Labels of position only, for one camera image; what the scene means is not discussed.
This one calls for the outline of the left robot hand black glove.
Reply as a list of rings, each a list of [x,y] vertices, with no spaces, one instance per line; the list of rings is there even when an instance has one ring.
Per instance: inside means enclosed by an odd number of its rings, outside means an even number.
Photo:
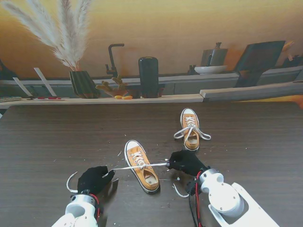
[[[90,194],[99,194],[113,179],[115,171],[107,166],[91,167],[78,179],[78,193],[89,190]]]

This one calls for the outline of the right robot hand black glove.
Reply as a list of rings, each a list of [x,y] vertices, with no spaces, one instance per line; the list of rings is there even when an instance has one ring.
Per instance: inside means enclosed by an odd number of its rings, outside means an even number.
[[[167,168],[182,171],[191,176],[197,176],[199,172],[202,173],[210,169],[194,153],[188,150],[173,152],[167,162]]]

